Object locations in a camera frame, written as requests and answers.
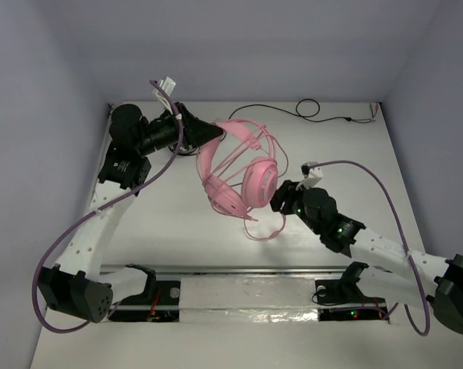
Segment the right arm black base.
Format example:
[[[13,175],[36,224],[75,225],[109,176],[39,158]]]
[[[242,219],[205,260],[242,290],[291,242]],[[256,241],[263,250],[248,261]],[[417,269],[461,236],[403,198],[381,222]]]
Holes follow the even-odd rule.
[[[388,321],[388,309],[383,298],[367,297],[357,283],[368,265],[351,263],[339,279],[315,282],[311,302],[320,310],[320,321]]]

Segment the pink over-ear headphones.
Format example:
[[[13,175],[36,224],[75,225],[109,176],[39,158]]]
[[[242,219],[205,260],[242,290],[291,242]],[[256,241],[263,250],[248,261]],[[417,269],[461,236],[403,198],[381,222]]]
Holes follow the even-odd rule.
[[[278,169],[278,154],[287,158],[286,152],[267,127],[255,121],[231,119],[213,125],[238,143],[219,163],[213,160],[220,138],[199,148],[196,170],[202,187],[219,214],[254,221],[251,212],[269,204],[285,174]]]

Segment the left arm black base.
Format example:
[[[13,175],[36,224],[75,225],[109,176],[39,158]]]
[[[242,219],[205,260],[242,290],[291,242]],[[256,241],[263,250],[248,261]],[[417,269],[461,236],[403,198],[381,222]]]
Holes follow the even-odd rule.
[[[136,264],[127,267],[143,271],[149,281],[142,293],[117,302],[108,313],[113,322],[174,323],[179,321],[180,280],[159,280],[153,269]]]

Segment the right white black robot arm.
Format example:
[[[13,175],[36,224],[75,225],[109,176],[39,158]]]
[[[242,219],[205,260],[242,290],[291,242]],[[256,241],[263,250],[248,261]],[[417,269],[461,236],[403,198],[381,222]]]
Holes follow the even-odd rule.
[[[285,181],[270,205],[274,212],[297,216],[328,250],[352,260],[339,279],[316,284],[314,302],[335,307],[385,299],[431,308],[438,322],[463,335],[463,255],[407,251],[339,213],[335,199],[322,188]]]

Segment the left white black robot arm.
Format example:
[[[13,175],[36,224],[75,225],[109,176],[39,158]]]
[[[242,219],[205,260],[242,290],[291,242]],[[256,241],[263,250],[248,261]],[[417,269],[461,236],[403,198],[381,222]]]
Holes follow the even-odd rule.
[[[148,303],[157,292],[155,271],[128,264],[102,274],[102,254],[120,220],[140,191],[162,176],[151,176],[148,156],[175,148],[196,149],[219,139],[222,128],[196,118],[182,103],[149,121],[134,104],[115,108],[108,127],[111,139],[88,213],[66,232],[66,249],[53,267],[37,267],[32,294],[48,308],[82,319],[85,324],[108,318],[126,298]]]

